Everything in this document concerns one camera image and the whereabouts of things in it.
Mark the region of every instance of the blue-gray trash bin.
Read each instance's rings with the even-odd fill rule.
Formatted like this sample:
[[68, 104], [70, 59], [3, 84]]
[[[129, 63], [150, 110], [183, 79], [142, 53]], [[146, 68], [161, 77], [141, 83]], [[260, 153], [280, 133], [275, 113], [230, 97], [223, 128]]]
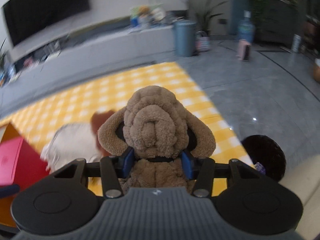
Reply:
[[189, 20], [174, 24], [176, 54], [191, 57], [196, 50], [196, 23]]

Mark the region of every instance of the bottle cap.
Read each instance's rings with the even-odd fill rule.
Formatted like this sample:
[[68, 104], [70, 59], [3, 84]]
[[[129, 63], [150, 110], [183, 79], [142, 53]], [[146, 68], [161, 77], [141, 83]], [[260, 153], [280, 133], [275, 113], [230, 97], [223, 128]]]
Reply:
[[244, 17], [245, 18], [251, 18], [251, 12], [250, 11], [244, 11]]

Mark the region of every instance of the white fluffy object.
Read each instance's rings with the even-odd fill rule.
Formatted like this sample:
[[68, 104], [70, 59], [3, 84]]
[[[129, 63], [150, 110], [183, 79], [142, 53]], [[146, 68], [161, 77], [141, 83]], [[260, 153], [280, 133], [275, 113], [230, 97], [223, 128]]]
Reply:
[[89, 123], [71, 123], [62, 126], [50, 143], [44, 146], [40, 158], [48, 162], [47, 169], [54, 172], [67, 163], [85, 158], [87, 163], [98, 162], [101, 153]]

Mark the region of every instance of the black furry cushion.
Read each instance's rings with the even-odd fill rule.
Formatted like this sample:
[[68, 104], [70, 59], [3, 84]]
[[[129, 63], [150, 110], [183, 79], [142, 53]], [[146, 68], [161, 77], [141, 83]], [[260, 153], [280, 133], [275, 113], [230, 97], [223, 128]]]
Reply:
[[286, 160], [279, 145], [265, 135], [251, 135], [242, 142], [253, 164], [261, 163], [266, 169], [266, 176], [280, 181], [284, 176]]

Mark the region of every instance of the plush toy body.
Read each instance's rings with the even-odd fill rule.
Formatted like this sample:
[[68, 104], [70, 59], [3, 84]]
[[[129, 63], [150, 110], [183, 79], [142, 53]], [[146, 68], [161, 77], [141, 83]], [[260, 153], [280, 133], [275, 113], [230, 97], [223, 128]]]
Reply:
[[126, 107], [113, 114], [99, 129], [101, 146], [120, 156], [134, 148], [137, 163], [122, 181], [129, 187], [177, 187], [191, 190], [179, 154], [188, 149], [194, 157], [210, 157], [216, 144], [211, 130], [191, 114], [169, 90], [148, 86], [136, 91]]

